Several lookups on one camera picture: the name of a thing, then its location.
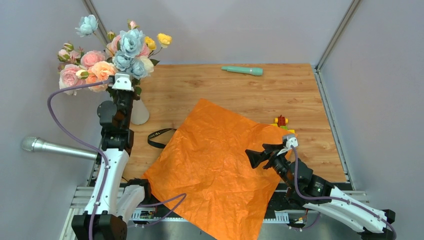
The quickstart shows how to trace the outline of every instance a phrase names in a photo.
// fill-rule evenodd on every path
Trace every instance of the wood grain surface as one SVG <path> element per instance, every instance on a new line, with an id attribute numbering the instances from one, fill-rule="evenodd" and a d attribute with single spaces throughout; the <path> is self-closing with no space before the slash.
<path id="1" fill-rule="evenodd" d="M 263 76 L 221 70 L 222 64 L 158 65 L 141 81 L 141 98 L 149 120 L 131 125 L 135 131 L 126 179 L 140 178 L 162 149 L 147 136 L 164 128 L 178 128 L 199 99 L 207 99 L 258 123 L 288 118 L 298 134 L 299 157 L 314 173 L 331 182 L 346 182 L 321 96 L 309 64 L 238 64 L 263 68 Z M 167 143 L 174 131 L 154 138 Z"/>

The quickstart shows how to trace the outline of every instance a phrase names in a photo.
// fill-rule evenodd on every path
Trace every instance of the green marker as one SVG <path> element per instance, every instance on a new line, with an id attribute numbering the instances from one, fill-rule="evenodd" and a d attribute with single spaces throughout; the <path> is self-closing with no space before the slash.
<path id="1" fill-rule="evenodd" d="M 253 76 L 262 76 L 264 70 L 259 67 L 242 67 L 242 66 L 223 66 L 221 70 L 232 72 L 232 73 L 240 73 L 240 74 L 250 74 Z"/>

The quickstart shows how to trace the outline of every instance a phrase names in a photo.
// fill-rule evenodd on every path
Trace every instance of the microphone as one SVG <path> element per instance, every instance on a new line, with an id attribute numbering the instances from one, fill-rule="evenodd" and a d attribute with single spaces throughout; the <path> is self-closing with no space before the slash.
<path id="1" fill-rule="evenodd" d="M 66 155 L 81 159 L 96 161 L 101 158 L 96 151 L 85 150 L 78 147 L 66 146 L 58 143 L 46 141 L 40 137 L 27 136 L 22 140 L 21 148 L 28 152 L 46 152 Z"/>

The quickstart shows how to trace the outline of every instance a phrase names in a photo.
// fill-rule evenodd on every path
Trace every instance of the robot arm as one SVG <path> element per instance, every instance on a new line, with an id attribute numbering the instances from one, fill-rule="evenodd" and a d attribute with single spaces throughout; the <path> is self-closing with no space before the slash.
<path id="1" fill-rule="evenodd" d="M 84 213 L 72 219 L 71 226 L 78 240 L 89 239 L 91 218 L 94 218 L 91 228 L 93 239 L 126 239 L 131 215 L 143 200 L 150 198 L 149 182 L 132 179 L 117 202 L 121 177 L 133 147 L 134 132 L 130 130 L 133 100 L 140 97 L 134 93 L 127 73 L 117 73 L 108 87 L 114 91 L 113 101 L 104 101 L 97 108 L 102 126 L 101 149 L 107 159 L 98 162 L 97 182 Z"/>
<path id="2" fill-rule="evenodd" d="M 262 152 L 245 152 L 253 169 L 268 160 L 263 168 L 272 167 L 285 182 L 288 187 L 285 198 L 290 204 L 334 218 L 361 235 L 363 240 L 395 239 L 394 232 L 388 230 L 386 224 L 395 221 L 395 212 L 374 209 L 349 197 L 331 182 L 313 174 L 314 171 L 300 159 L 288 161 L 285 156 L 292 146 L 293 149 L 297 147 L 298 141 L 294 134 L 289 134 L 283 137 L 282 144 L 263 144 Z"/>

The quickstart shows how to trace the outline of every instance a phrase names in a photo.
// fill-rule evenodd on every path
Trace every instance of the flower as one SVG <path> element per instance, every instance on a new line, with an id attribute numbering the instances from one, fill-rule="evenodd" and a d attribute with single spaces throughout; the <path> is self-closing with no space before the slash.
<path id="1" fill-rule="evenodd" d="M 106 53 L 109 57 L 113 57 L 115 53 L 118 51 L 118 42 L 121 40 L 121 36 L 115 36 L 112 40 L 112 42 L 108 43 L 106 45 Z"/>
<path id="2" fill-rule="evenodd" d="M 112 58 L 113 64 L 121 71 L 125 71 L 127 68 L 129 68 L 133 61 L 134 58 L 125 56 L 125 53 L 121 50 L 118 50 L 115 56 Z"/>
<path id="3" fill-rule="evenodd" d="M 145 41 L 145 43 L 147 44 L 147 47 L 148 47 L 151 51 L 156 50 L 156 42 L 155 42 L 153 39 L 151 39 L 150 37 L 146 36 L 146 37 L 144 38 L 144 41 Z"/>
<path id="4" fill-rule="evenodd" d="M 63 44 L 63 49 L 66 50 L 67 52 L 70 52 L 74 50 L 74 45 L 72 45 L 70 42 L 65 42 Z"/>
<path id="5" fill-rule="evenodd" d="M 140 56 L 148 56 L 150 54 L 150 49 L 147 47 L 146 44 L 143 44 L 143 47 L 141 48 L 140 54 L 137 55 L 137 57 Z"/>
<path id="6" fill-rule="evenodd" d="M 65 49 L 61 49 L 58 53 L 57 53 L 57 58 L 59 59 L 59 61 L 61 62 L 66 62 L 66 60 L 68 60 L 70 58 L 69 53 L 65 50 Z"/>
<path id="7" fill-rule="evenodd" d="M 105 55 L 101 51 L 89 51 L 81 58 L 81 64 L 86 67 L 90 68 L 94 66 L 94 64 L 106 60 Z"/>
<path id="8" fill-rule="evenodd" d="M 76 64 L 78 62 L 78 59 L 81 58 L 81 52 L 79 51 L 72 50 L 70 51 L 69 55 L 70 55 L 70 62 L 73 64 Z"/>
<path id="9" fill-rule="evenodd" d="M 85 80 L 87 84 L 98 83 L 101 81 L 105 81 L 111 75 L 115 75 L 117 73 L 117 69 L 112 63 L 107 61 L 99 61 L 94 66 L 88 69 L 88 77 Z M 93 92 L 101 92 L 108 88 L 107 84 L 90 86 L 89 89 Z"/>
<path id="10" fill-rule="evenodd" d="M 127 23 L 128 23 L 128 29 L 130 29 L 130 30 L 131 29 L 136 29 L 136 28 L 139 27 L 137 25 L 137 23 L 135 21 L 133 21 L 133 20 L 128 20 Z"/>
<path id="11" fill-rule="evenodd" d="M 86 71 L 85 69 L 80 69 L 79 71 L 77 71 L 75 73 L 76 77 L 79 79 L 86 79 L 89 76 L 89 72 Z"/>
<path id="12" fill-rule="evenodd" d="M 142 79 L 148 75 L 145 64 L 140 59 L 133 61 L 131 67 L 129 67 L 126 72 L 131 73 L 136 79 Z"/>
<path id="13" fill-rule="evenodd" d="M 112 41 L 115 37 L 116 37 L 117 35 L 113 32 L 113 31 L 110 31 L 110 32 L 108 32 L 107 33 L 107 38 L 110 40 L 110 41 Z"/>
<path id="14" fill-rule="evenodd" d="M 168 45 L 172 43 L 172 37 L 163 33 L 157 35 L 157 40 L 159 41 L 162 48 L 166 49 Z"/>
<path id="15" fill-rule="evenodd" d="M 63 89 L 84 84 L 85 81 L 77 77 L 77 72 L 79 70 L 80 68 L 77 65 L 65 65 L 64 69 L 60 71 L 59 88 Z M 76 90 L 65 91 L 65 93 L 68 95 L 77 94 Z"/>
<path id="16" fill-rule="evenodd" d="M 153 62 L 150 61 L 150 59 L 147 56 L 140 56 L 138 59 L 143 62 L 144 68 L 146 69 L 148 74 L 153 73 L 153 71 L 154 71 L 153 70 L 153 68 L 154 68 Z"/>
<path id="17" fill-rule="evenodd" d="M 144 43 L 144 34 L 138 29 L 131 29 L 128 32 L 120 31 L 121 39 L 120 50 L 125 53 L 127 57 L 134 58 L 139 55 Z"/>
<path id="18" fill-rule="evenodd" d="M 79 27 L 76 27 L 75 29 L 77 30 L 76 33 L 78 35 L 85 37 L 93 34 L 97 30 L 98 26 L 99 24 L 97 23 L 96 17 L 91 14 L 89 16 L 81 17 Z"/>

